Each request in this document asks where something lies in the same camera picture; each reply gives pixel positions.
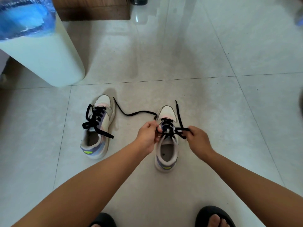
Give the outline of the person's right forearm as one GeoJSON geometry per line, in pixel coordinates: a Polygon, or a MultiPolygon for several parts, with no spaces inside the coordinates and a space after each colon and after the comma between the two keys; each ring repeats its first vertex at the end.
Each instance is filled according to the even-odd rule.
{"type": "Polygon", "coordinates": [[[303,227],[303,197],[211,151],[208,164],[266,227],[303,227]]]}

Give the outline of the long black shoelace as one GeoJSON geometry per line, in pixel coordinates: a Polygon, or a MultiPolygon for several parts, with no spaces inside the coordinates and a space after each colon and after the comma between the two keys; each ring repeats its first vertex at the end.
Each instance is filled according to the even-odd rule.
{"type": "MultiPolygon", "coordinates": [[[[115,104],[116,106],[119,108],[119,110],[125,115],[125,116],[134,116],[134,115],[137,115],[139,113],[148,113],[148,114],[151,114],[151,115],[154,115],[154,120],[157,120],[159,118],[159,115],[160,114],[156,114],[155,112],[152,112],[152,111],[147,111],[147,110],[142,110],[142,111],[137,111],[137,112],[134,112],[134,113],[131,113],[131,114],[126,114],[122,109],[121,107],[119,106],[118,102],[116,101],[116,99],[113,97],[114,101],[115,101],[115,104]]],[[[182,124],[182,120],[181,120],[181,117],[180,117],[180,111],[179,111],[179,105],[177,103],[177,101],[175,100],[176,102],[176,111],[177,111],[177,121],[179,122],[179,125],[180,127],[174,127],[173,125],[173,119],[169,119],[169,118],[161,118],[160,120],[163,122],[163,128],[161,128],[162,132],[158,131],[158,129],[156,129],[156,132],[158,134],[161,134],[161,138],[162,137],[165,137],[168,138],[175,138],[175,135],[178,135],[180,136],[182,139],[186,139],[185,136],[183,136],[183,131],[188,131],[190,132],[192,135],[192,131],[187,128],[187,127],[184,127],[183,124],[182,124]]]]}

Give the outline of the black slipper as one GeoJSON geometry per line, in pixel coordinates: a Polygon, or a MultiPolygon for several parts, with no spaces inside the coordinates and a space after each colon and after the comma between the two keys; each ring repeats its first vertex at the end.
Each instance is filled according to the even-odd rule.
{"type": "Polygon", "coordinates": [[[226,221],[226,224],[229,225],[229,227],[236,227],[231,217],[224,210],[216,206],[205,206],[200,209],[196,216],[195,227],[213,227],[213,225],[209,225],[210,218],[213,215],[217,215],[220,218],[220,222],[216,227],[221,226],[221,221],[223,219],[226,221]]]}
{"type": "Polygon", "coordinates": [[[88,227],[117,227],[114,219],[107,213],[99,213],[88,227]]]}

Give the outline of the person's right foot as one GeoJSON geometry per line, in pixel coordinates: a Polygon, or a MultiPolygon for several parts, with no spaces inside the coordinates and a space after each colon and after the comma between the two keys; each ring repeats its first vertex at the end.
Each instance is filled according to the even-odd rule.
{"type": "Polygon", "coordinates": [[[230,225],[225,219],[220,218],[217,214],[213,214],[208,220],[207,227],[230,227],[230,225]]]}

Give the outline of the blue water bottle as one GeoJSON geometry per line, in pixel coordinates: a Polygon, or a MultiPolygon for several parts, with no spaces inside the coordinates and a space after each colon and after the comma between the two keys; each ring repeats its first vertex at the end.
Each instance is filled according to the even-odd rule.
{"type": "Polygon", "coordinates": [[[51,35],[56,28],[52,0],[0,0],[0,41],[51,35]]]}

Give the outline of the person's left hand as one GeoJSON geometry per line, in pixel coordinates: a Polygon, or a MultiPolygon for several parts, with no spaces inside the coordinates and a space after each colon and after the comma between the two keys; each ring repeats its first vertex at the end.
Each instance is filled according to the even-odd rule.
{"type": "Polygon", "coordinates": [[[148,140],[148,122],[146,122],[138,131],[137,137],[134,141],[138,148],[147,155],[152,153],[156,143],[148,140]]]}

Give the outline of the brown wooden cabinet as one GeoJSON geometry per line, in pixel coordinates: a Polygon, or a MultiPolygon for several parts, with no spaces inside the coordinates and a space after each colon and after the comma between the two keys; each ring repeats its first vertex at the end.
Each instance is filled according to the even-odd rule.
{"type": "Polygon", "coordinates": [[[129,0],[52,0],[62,21],[130,20],[129,0]]]}

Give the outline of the person's left forearm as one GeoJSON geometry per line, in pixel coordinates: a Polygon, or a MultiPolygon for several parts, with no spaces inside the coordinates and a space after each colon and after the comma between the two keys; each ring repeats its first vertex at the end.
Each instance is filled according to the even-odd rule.
{"type": "Polygon", "coordinates": [[[88,226],[148,154],[133,141],[60,185],[12,227],[88,226]]]}

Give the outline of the white sneaker with purple heel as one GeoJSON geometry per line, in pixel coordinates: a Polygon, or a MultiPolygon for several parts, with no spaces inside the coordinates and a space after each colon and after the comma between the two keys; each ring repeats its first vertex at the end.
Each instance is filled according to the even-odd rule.
{"type": "MultiPolygon", "coordinates": [[[[105,118],[102,119],[100,129],[109,133],[109,127],[116,114],[116,106],[112,96],[103,94],[91,103],[93,107],[104,106],[106,107],[105,118]]],[[[108,144],[111,138],[102,136],[91,128],[91,130],[84,129],[84,134],[80,143],[80,148],[84,154],[91,159],[101,159],[108,151],[108,144]]]]}
{"type": "Polygon", "coordinates": [[[179,156],[179,136],[176,127],[179,126],[177,116],[171,106],[163,106],[158,112],[157,122],[160,140],[155,144],[155,167],[161,172],[174,169],[179,156]]]}

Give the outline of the white water dispenser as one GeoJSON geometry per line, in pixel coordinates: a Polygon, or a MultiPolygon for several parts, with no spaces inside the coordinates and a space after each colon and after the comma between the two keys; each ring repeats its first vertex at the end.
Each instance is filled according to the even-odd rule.
{"type": "Polygon", "coordinates": [[[82,60],[57,13],[53,34],[3,41],[0,49],[54,87],[69,86],[85,77],[82,60]]]}

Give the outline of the person's right hand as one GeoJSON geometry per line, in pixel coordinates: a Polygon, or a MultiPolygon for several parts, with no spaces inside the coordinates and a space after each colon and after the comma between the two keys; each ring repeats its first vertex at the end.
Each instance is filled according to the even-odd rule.
{"type": "Polygon", "coordinates": [[[216,152],[212,148],[207,133],[195,127],[195,136],[191,141],[187,141],[192,152],[202,161],[208,163],[216,152]]]}

